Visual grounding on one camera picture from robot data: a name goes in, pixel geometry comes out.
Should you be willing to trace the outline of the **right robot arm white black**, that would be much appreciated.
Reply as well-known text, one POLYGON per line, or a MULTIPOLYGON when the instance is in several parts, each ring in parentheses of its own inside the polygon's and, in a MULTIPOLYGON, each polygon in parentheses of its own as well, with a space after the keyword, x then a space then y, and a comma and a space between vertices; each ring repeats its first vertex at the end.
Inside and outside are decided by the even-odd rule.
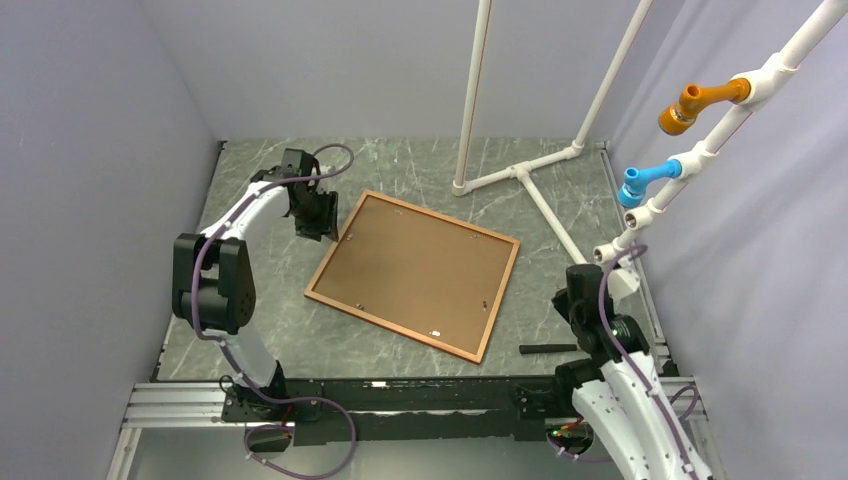
POLYGON ((557 367, 555 409, 587 421, 626 479, 712 478, 665 394, 641 328, 616 313, 602 268, 568 267, 551 303, 588 355, 557 367))

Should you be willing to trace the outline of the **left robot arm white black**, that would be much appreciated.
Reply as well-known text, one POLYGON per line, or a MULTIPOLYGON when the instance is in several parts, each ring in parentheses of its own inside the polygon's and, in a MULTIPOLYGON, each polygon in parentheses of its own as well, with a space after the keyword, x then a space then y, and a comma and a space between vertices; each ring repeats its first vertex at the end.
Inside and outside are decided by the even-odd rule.
POLYGON ((232 394, 264 420, 279 417, 290 397, 282 365, 251 323, 257 291, 249 247, 281 219, 300 238, 338 240, 338 194, 321 183, 344 170, 323 168, 316 152, 287 148, 218 220, 173 244, 174 316, 221 349, 234 371, 232 394))

